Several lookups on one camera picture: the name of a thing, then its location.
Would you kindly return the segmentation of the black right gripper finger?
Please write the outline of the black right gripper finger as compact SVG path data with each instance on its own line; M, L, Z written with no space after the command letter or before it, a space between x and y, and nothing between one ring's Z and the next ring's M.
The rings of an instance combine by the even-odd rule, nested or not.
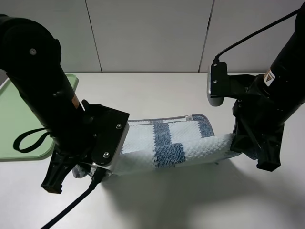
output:
M262 133L258 138L260 150L256 167L265 171L274 171L280 167L280 151L284 125Z
M231 150L245 155L259 155L260 145L257 140L257 126L242 115L235 116L234 138Z

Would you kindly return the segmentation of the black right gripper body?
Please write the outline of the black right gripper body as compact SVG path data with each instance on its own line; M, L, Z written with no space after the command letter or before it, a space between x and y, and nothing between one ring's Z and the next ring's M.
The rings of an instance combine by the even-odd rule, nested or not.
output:
M275 79L269 86L262 74L228 75L229 98L236 100L233 115L242 115L257 126L257 140L262 133L284 125L285 121L305 102L301 84Z

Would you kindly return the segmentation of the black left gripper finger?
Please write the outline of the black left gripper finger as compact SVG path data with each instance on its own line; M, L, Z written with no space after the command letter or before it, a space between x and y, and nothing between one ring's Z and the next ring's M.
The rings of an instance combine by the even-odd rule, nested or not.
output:
M41 187L49 193L61 194L64 179L78 161L78 156L68 154L56 146L53 150L49 167Z

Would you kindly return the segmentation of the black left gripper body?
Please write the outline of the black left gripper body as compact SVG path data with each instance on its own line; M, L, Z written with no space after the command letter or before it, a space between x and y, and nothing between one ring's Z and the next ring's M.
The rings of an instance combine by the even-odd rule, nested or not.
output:
M120 150L128 131L129 113L83 101L56 99L51 103L51 135L56 143L53 164L73 167L79 162L107 166Z

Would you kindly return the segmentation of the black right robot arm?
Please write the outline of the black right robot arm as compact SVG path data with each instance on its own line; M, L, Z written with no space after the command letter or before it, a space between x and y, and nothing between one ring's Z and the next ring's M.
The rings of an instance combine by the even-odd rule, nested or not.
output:
M305 102L305 8L295 31L265 75L257 76L233 106L235 139L231 150L254 156L257 168L280 167L285 121Z

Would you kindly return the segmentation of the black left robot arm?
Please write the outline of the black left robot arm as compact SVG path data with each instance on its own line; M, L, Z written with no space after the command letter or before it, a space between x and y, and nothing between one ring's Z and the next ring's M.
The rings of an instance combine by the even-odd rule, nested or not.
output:
M60 42L41 24L2 14L0 67L42 124L43 135L33 145L13 148L28 153L50 136L55 142L42 187L59 194L67 174L80 162L106 166L122 147L129 114L100 104L79 101L61 67Z

